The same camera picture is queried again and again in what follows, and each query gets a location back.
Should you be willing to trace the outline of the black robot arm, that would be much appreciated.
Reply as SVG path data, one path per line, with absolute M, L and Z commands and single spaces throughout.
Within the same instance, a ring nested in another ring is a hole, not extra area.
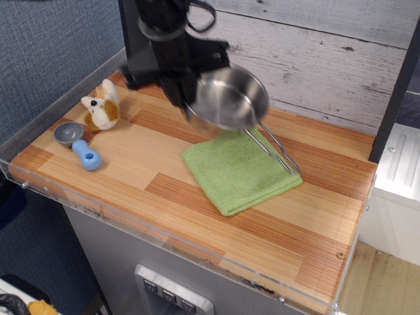
M 181 109 L 196 100 L 202 73 L 230 65 L 228 42 L 199 39 L 186 31 L 191 5 L 216 15 L 203 1 L 119 2 L 127 57 L 119 70 L 127 87 L 156 84 Z

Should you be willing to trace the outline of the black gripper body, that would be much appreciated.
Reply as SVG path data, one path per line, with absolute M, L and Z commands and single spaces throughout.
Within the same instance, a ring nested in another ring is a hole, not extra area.
M 199 39 L 186 31 L 169 41 L 149 41 L 159 66 L 159 83 L 163 76 L 198 75 L 230 63 L 227 41 Z

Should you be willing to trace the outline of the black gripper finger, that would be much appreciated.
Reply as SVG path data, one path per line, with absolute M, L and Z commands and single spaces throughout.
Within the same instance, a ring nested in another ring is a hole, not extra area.
M 173 106 L 183 112 L 196 101 L 199 76 L 194 73 L 160 78 L 160 85 Z

